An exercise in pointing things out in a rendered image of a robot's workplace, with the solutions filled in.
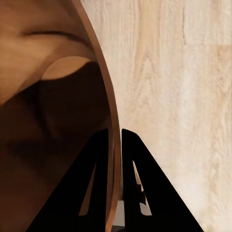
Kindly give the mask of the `trash can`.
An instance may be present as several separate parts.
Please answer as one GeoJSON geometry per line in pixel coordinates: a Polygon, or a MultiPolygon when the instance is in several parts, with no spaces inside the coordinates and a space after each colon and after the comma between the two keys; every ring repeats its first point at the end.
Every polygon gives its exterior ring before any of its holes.
{"type": "MultiPolygon", "coordinates": [[[[122,147],[114,87],[91,21],[80,0],[0,0],[0,232],[25,232],[103,129],[111,232],[122,147]]],[[[95,168],[79,216],[88,212],[95,168]]]]}

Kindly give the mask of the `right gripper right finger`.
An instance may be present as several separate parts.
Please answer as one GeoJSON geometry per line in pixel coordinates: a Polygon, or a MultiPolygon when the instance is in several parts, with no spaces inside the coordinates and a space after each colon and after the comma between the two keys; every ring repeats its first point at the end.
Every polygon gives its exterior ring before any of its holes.
{"type": "Polygon", "coordinates": [[[125,232],[203,232],[138,134],[122,129],[125,232]],[[134,166],[151,216],[141,213],[134,166]]]}

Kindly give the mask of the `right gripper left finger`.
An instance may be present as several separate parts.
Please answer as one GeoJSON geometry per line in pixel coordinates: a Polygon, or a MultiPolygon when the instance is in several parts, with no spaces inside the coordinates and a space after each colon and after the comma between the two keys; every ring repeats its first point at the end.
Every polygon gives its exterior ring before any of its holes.
{"type": "Polygon", "coordinates": [[[94,133],[25,232],[105,232],[108,151],[108,129],[94,133]],[[88,212],[79,216],[95,164],[88,212]]]}

